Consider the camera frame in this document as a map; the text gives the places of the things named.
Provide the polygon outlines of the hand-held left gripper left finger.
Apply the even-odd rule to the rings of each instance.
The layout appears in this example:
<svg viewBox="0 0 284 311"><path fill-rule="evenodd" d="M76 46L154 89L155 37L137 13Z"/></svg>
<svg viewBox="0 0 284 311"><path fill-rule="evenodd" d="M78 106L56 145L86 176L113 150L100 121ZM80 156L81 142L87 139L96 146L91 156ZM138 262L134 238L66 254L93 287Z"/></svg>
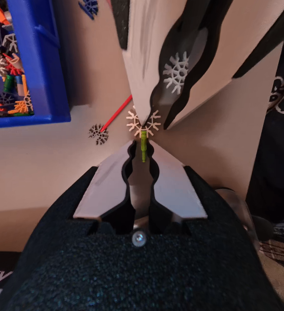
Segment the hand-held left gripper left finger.
<svg viewBox="0 0 284 311"><path fill-rule="evenodd" d="M135 154L136 141L132 140L96 167L74 219L107 222L113 229L133 229L136 210L131 203L128 179Z"/></svg>

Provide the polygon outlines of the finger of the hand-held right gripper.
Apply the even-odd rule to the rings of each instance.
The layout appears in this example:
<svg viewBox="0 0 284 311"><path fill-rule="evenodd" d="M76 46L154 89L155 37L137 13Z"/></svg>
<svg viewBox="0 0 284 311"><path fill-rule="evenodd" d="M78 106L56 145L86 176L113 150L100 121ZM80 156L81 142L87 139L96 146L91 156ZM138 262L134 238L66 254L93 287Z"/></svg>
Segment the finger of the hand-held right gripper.
<svg viewBox="0 0 284 311"><path fill-rule="evenodd" d="M284 41L284 1L211 1L205 48L164 122L171 129Z"/></svg>
<svg viewBox="0 0 284 311"><path fill-rule="evenodd" d="M129 2L128 43L122 55L136 114L144 125L152 109L152 92L159 83L159 57L164 41L186 0Z"/></svg>

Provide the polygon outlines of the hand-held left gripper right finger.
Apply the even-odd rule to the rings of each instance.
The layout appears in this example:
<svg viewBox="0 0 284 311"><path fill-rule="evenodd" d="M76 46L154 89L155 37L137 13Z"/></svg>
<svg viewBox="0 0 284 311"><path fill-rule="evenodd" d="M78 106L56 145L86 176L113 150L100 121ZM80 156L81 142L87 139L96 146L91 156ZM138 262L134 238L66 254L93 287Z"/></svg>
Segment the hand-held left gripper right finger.
<svg viewBox="0 0 284 311"><path fill-rule="evenodd" d="M149 218L154 223L207 219L207 213L186 173L185 165L154 141L148 141L153 178Z"/></svg>

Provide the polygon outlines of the white snowflake connector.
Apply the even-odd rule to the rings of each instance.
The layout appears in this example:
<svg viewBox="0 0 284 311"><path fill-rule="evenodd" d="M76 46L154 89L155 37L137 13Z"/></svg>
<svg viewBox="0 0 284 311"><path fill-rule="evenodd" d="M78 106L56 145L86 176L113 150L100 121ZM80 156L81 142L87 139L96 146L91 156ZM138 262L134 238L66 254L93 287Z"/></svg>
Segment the white snowflake connector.
<svg viewBox="0 0 284 311"><path fill-rule="evenodd" d="M159 131L159 126L161 125L161 115L159 111L154 111L151 116L148 118L144 125L141 125L140 120L137 116L135 106L128 111L128 116L126 117L128 123L126 126L128 127L129 132L134 134L135 138L141 138L142 132L146 133L147 138L152 138L156 131Z"/></svg>
<svg viewBox="0 0 284 311"><path fill-rule="evenodd" d="M163 83L166 84L166 89L173 87L171 93L177 95L181 94L183 89L185 78L187 77L189 70L189 57L185 51L182 55L182 59L177 52L175 56L169 58L169 64L164 65L163 75L165 76Z"/></svg>

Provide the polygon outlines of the dark grey snowflake connector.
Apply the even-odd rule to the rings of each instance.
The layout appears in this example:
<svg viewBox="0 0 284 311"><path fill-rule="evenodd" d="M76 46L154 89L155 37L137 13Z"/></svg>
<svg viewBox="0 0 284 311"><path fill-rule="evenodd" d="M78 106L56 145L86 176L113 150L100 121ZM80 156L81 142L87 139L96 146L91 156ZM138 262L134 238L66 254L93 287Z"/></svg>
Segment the dark grey snowflake connector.
<svg viewBox="0 0 284 311"><path fill-rule="evenodd" d="M89 138L94 139L97 146L105 144L109 138L108 131L101 131L102 128L103 125L99 123L89 129Z"/></svg>

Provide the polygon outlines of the lime green rod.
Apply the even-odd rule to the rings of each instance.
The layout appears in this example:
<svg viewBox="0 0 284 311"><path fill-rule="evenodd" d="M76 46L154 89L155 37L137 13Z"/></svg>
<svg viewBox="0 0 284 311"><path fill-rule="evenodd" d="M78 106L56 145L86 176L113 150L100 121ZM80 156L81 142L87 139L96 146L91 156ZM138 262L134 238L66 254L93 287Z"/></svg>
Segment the lime green rod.
<svg viewBox="0 0 284 311"><path fill-rule="evenodd" d="M142 162L146 162L147 157L147 138L148 134L146 130L141 131L141 152L142 152Z"/></svg>

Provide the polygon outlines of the long red rod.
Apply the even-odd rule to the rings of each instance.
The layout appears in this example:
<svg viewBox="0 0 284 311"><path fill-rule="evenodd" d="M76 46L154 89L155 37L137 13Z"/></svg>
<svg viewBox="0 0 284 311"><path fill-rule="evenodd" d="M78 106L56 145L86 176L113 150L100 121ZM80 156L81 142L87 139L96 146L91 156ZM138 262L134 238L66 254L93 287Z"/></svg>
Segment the long red rod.
<svg viewBox="0 0 284 311"><path fill-rule="evenodd" d="M116 119L116 117L123 111L123 109L132 101L132 94L124 101L124 103L117 109L117 111L109 118L109 120L101 128L100 132L104 132L110 124Z"/></svg>

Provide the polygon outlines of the blue plastic bin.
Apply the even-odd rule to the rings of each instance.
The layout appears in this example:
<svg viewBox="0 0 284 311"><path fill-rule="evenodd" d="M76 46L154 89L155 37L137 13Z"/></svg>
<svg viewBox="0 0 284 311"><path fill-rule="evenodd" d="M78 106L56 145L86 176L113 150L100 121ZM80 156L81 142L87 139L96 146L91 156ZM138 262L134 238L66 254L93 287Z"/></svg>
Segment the blue plastic bin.
<svg viewBox="0 0 284 311"><path fill-rule="evenodd" d="M0 128L70 122L52 1L7 1L34 115L0 117Z"/></svg>

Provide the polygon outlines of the pile of colourful construction pieces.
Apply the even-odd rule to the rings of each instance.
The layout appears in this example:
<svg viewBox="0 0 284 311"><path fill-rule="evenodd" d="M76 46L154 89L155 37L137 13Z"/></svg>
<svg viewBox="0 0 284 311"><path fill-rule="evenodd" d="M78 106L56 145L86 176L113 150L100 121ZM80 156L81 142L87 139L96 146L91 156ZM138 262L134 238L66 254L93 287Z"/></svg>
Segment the pile of colourful construction pieces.
<svg viewBox="0 0 284 311"><path fill-rule="evenodd" d="M7 1L0 1L0 118L33 116L34 107Z"/></svg>

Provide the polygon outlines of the blue snowflake connector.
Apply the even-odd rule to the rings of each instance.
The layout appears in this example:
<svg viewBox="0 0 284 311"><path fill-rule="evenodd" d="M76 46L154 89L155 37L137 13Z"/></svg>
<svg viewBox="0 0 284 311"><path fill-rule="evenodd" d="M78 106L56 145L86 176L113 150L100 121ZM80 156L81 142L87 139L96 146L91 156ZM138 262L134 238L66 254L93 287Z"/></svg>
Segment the blue snowflake connector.
<svg viewBox="0 0 284 311"><path fill-rule="evenodd" d="M79 7L89 16L93 21L98 14L98 2L97 0L82 0L78 1Z"/></svg>

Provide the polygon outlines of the person's dark printed t-shirt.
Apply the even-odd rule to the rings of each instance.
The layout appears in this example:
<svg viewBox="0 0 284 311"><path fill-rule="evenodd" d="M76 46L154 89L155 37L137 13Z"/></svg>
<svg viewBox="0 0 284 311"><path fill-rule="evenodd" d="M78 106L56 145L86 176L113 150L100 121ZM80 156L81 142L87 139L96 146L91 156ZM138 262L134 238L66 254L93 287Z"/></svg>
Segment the person's dark printed t-shirt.
<svg viewBox="0 0 284 311"><path fill-rule="evenodd" d="M284 45L246 195L251 214L284 221Z"/></svg>

